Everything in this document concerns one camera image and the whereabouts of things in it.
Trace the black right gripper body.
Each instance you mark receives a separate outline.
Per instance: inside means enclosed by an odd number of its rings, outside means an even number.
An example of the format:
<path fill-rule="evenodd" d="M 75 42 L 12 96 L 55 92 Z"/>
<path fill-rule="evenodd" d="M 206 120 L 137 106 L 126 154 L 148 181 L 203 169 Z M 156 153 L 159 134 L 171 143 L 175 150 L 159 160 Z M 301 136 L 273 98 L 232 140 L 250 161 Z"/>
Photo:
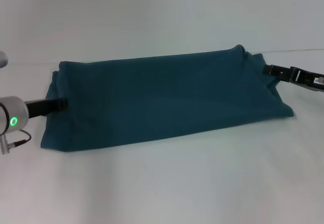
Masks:
<path fill-rule="evenodd" d="M 305 89 L 323 92 L 323 74 L 309 72 L 297 67 L 291 67 L 290 82 Z"/>

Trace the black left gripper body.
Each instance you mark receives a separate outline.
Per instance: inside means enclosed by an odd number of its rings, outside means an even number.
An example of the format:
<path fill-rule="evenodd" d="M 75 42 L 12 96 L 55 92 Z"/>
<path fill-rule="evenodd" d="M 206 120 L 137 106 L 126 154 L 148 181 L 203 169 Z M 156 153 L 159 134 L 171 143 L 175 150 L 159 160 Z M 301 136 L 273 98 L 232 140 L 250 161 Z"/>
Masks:
<path fill-rule="evenodd" d="M 28 110 L 29 118 L 35 118 L 39 116 L 46 116 L 52 112 L 58 111 L 60 109 L 59 99 L 43 99 L 26 101 L 25 105 Z"/>

